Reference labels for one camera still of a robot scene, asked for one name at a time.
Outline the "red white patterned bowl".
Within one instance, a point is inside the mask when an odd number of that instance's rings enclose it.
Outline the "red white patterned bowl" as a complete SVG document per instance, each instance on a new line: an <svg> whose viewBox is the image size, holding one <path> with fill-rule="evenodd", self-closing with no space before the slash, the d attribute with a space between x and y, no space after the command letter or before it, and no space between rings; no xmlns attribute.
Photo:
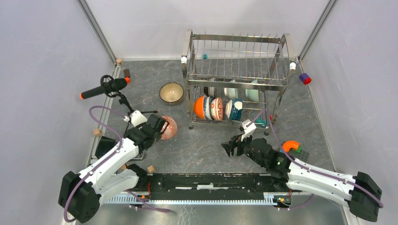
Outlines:
<svg viewBox="0 0 398 225"><path fill-rule="evenodd" d="M177 134L177 123L173 118L169 116L163 116L163 118L167 121L167 123L165 123L162 128L163 134L161 136L161 139L168 140L173 138Z"/></svg>

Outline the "brown beige bowl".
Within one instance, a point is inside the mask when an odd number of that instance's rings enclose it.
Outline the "brown beige bowl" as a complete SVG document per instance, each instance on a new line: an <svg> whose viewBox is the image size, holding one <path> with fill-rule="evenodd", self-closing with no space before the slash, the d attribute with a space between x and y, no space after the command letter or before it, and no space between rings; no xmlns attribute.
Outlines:
<svg viewBox="0 0 398 225"><path fill-rule="evenodd" d="M176 105L183 99L184 89L179 83L169 82L161 87L159 96L166 104Z"/></svg>

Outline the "steel dish rack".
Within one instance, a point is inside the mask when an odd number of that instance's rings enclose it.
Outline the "steel dish rack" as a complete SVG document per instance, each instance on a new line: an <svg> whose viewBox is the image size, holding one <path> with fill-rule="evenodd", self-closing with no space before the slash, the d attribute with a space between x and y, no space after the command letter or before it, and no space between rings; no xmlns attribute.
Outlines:
<svg viewBox="0 0 398 225"><path fill-rule="evenodd" d="M184 35L181 69L189 129L195 125L238 126L242 120L252 120L261 128L256 123L258 118L266 120L268 125L276 120L282 97L296 72L297 60L289 33L280 36L199 34L188 29ZM243 101L241 120L197 117L193 104L201 96L221 98L223 105L230 101L224 95L224 88L238 89L238 98ZM259 102L252 102L245 95L246 89L258 90Z"/></svg>

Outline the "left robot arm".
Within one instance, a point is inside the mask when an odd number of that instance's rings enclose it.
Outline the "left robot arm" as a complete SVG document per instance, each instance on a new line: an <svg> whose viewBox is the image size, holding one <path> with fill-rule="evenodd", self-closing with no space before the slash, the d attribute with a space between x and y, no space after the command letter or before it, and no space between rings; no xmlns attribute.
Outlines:
<svg viewBox="0 0 398 225"><path fill-rule="evenodd" d="M149 118L133 119L133 127L119 136L118 143L94 164L80 172L69 171L61 182L58 204L63 207L64 220L89 221L100 206L115 195L134 188L142 191L147 177L138 168L115 172L139 153L154 146L160 140L169 123L153 113Z"/></svg>

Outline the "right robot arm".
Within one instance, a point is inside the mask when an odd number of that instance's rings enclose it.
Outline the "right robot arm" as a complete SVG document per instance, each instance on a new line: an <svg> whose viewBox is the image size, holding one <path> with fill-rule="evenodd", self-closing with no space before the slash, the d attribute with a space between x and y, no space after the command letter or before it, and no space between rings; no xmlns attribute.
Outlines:
<svg viewBox="0 0 398 225"><path fill-rule="evenodd" d="M222 143L228 156L245 155L271 175L276 191L285 189L308 192L332 200L358 218L378 220L382 190L366 173L356 175L325 170L276 151L265 138L243 139L240 135Z"/></svg>

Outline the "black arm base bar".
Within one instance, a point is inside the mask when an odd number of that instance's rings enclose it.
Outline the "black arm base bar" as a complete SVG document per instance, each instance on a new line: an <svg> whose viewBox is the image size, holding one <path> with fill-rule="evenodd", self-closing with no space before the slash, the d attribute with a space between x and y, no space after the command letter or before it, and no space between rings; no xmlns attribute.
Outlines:
<svg viewBox="0 0 398 225"><path fill-rule="evenodd" d="M264 193L289 193L285 182L268 173L154 173L130 191L148 192L151 200L261 200Z"/></svg>

